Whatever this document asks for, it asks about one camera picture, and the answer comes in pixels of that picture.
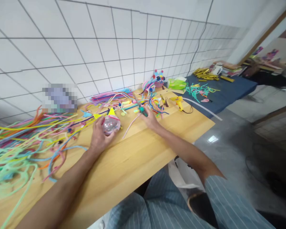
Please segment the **white mug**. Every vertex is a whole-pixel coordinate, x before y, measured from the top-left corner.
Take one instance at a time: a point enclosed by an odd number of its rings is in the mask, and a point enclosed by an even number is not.
[[[220,73],[221,73],[221,71],[222,71],[222,66],[223,66],[223,64],[222,63],[217,63],[215,66],[214,66],[214,68],[213,68],[213,70],[212,70],[212,74],[214,74],[214,75],[219,75]]]

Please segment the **wooden tabletop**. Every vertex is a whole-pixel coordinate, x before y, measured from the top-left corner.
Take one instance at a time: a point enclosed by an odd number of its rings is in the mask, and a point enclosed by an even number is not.
[[[158,93],[157,98],[160,94],[164,98],[176,96],[174,93],[168,92],[167,89],[157,89],[156,91]],[[193,113],[185,114],[179,111],[174,102],[169,99],[167,102],[170,107],[165,108],[165,111],[169,115],[165,114],[162,120],[158,118],[159,122],[189,142],[196,141],[214,125],[213,121],[195,109]],[[184,110],[189,112],[191,110],[190,105],[185,101],[182,103]],[[96,107],[89,109],[92,113],[96,112]],[[116,112],[123,129],[119,131],[113,143],[95,163],[61,228],[85,229],[89,227],[176,156],[159,136],[146,128],[145,123],[139,118],[132,124],[125,139],[122,139],[130,122],[137,116],[133,112],[135,109],[127,110],[126,116],[121,116],[121,111]],[[78,117],[83,115],[80,109],[78,114]],[[89,126],[77,135],[77,140],[70,141],[68,146],[82,145],[87,147],[90,144],[91,135],[92,126]],[[82,154],[82,149],[68,150],[67,159],[55,174],[55,178],[59,179],[77,162]],[[42,183],[42,179],[46,175],[47,170],[36,173],[32,186],[10,220],[8,228],[15,228],[30,208],[52,187],[53,183],[49,180]],[[27,185],[6,198],[2,198],[0,193],[0,226],[26,187]]]

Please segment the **blue tablecloth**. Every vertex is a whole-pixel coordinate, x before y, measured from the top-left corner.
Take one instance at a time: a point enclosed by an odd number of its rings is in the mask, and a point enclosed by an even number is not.
[[[194,75],[188,76],[187,82],[189,85],[198,84],[200,83],[200,86],[204,84],[208,84],[209,87],[213,89],[217,89],[220,91],[216,91],[214,93],[208,94],[208,99],[212,100],[213,102],[200,102],[202,106],[209,109],[213,113],[217,114],[221,112],[223,109],[225,109],[228,105],[232,104],[238,99],[241,99],[242,97],[250,94],[253,92],[257,86],[256,82],[247,80],[242,77],[235,76],[232,79],[235,79],[233,83],[228,82],[226,80],[220,79],[219,81],[207,81],[207,82],[199,82],[197,77]],[[178,96],[182,96],[184,98],[191,99],[195,102],[197,102],[191,95],[189,95],[188,92],[185,92],[184,94],[176,93]],[[199,101],[205,99],[202,95],[198,94],[197,99]],[[208,118],[212,118],[213,115],[202,109],[201,107],[193,104],[190,101],[187,101],[190,105],[192,105],[195,109],[197,109],[199,112],[203,113]]]

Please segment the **shirt sleeve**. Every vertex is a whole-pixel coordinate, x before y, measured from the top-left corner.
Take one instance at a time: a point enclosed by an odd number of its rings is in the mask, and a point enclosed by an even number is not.
[[[210,176],[205,189],[220,229],[275,229],[226,179]]]

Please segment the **transparent ornament ball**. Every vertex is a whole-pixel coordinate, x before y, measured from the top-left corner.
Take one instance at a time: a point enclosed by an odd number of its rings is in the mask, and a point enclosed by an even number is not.
[[[105,116],[105,120],[103,123],[103,131],[105,135],[110,135],[113,131],[119,130],[121,126],[121,122],[115,118],[111,118],[110,116]]]

